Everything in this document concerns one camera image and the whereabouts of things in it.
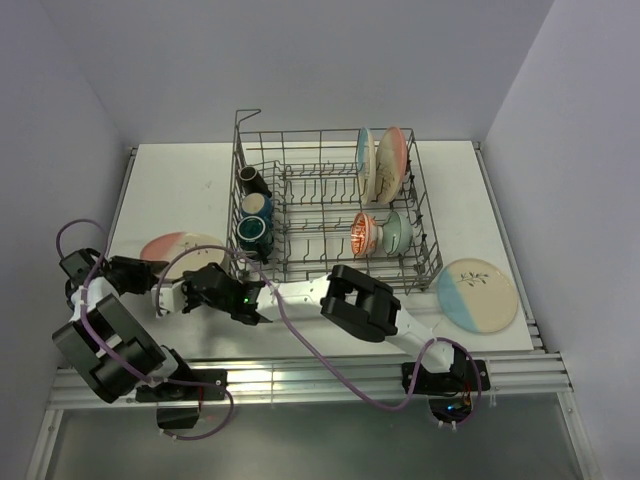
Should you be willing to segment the dark green mug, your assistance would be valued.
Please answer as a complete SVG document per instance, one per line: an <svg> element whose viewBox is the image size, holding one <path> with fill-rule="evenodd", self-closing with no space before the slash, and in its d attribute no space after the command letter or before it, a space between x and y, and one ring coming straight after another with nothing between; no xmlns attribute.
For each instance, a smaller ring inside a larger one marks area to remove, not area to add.
<svg viewBox="0 0 640 480"><path fill-rule="evenodd" d="M271 223L256 215L243 218L236 227L236 238L242 250L263 264L269 262L274 249Z"/></svg>

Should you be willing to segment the dark blue mug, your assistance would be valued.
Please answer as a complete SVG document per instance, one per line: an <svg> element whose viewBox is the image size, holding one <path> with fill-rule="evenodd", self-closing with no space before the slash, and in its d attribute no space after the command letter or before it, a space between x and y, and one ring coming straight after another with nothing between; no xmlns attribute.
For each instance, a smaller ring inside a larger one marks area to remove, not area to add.
<svg viewBox="0 0 640 480"><path fill-rule="evenodd" d="M265 194L258 192L247 194L242 199L240 208L243 217L258 216L264 220L272 220L273 204Z"/></svg>

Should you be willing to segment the orange patterned bowl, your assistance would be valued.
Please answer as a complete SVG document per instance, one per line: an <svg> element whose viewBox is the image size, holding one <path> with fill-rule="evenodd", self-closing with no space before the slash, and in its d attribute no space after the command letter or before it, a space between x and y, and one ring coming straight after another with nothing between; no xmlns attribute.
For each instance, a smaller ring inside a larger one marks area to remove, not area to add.
<svg viewBox="0 0 640 480"><path fill-rule="evenodd" d="M376 220L365 212L359 212L351 225L350 243L355 257L372 254L377 248L379 226Z"/></svg>

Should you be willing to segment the light green bowl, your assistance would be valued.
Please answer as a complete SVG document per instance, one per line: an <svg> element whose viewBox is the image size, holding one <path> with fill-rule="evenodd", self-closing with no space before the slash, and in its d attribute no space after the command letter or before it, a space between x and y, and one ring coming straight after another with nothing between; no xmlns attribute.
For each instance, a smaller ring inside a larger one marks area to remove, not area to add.
<svg viewBox="0 0 640 480"><path fill-rule="evenodd" d="M404 255L409 249L414 229L409 218L391 211L382 226L382 248L387 255Z"/></svg>

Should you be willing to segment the blue and cream plate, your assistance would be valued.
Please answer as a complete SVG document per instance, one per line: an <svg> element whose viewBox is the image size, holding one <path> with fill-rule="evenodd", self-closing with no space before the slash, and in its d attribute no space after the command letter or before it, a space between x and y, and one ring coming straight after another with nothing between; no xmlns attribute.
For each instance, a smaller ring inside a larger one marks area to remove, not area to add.
<svg viewBox="0 0 640 480"><path fill-rule="evenodd" d="M366 127L358 134L356 170L360 200L368 204L375 198L376 152L373 133Z"/></svg>

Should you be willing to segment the pink and cream plate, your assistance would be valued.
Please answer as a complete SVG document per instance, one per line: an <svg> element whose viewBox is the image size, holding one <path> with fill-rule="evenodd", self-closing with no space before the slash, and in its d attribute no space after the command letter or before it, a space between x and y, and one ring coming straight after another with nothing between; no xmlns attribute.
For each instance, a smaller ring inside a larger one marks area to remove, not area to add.
<svg viewBox="0 0 640 480"><path fill-rule="evenodd" d="M388 204L395 199L404 181L408 162L408 148L403 131L389 127L379 141L376 150L375 200Z"/></svg>

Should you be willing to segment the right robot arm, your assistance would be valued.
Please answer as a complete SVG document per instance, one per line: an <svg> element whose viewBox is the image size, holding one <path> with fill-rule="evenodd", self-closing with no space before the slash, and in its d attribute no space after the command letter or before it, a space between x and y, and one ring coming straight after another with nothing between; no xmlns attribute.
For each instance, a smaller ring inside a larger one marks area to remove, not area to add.
<svg viewBox="0 0 640 480"><path fill-rule="evenodd" d="M282 321L289 329L296 320L323 317L357 340L391 344L416 359L414 371L403 373L406 392L467 399L490 387L484 362L436 336L401 306L391 286L346 265L312 280L269 284L243 283L212 263L184 273L181 290L184 313L205 305L245 325Z"/></svg>

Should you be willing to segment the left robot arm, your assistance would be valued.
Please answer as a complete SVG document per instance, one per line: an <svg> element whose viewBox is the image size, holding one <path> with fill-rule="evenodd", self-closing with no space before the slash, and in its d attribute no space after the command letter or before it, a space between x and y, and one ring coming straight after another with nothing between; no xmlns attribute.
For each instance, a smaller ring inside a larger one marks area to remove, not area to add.
<svg viewBox="0 0 640 480"><path fill-rule="evenodd" d="M158 402L196 398L202 391L181 356L159 345L120 300L125 294L150 292L167 265L122 256L106 260L93 248L60 259L73 314L52 340L88 387L109 404L132 391Z"/></svg>

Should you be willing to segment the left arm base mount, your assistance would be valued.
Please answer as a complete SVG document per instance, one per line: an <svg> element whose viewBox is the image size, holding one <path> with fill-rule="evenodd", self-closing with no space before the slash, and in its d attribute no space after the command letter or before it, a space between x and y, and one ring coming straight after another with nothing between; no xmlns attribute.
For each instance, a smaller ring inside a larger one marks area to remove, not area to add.
<svg viewBox="0 0 640 480"><path fill-rule="evenodd" d="M223 369L176 372L168 381L156 386L137 387L135 400L137 403L156 405L159 428L189 430L200 419L205 401L225 399L226 386L227 371Z"/></svg>

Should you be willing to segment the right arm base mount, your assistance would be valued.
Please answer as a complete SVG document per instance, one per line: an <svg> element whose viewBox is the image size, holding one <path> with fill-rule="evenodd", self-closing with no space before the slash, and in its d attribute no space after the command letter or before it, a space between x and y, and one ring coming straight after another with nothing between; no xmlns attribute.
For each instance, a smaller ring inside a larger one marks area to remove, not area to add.
<svg viewBox="0 0 640 480"><path fill-rule="evenodd" d="M472 362L467 356L455 360L447 373L431 373L421 366L416 375L414 364L401 365L402 386L406 393L413 378L413 392L429 398L429 408L436 422L442 426L458 427L474 410L474 394L491 388L486 363Z"/></svg>

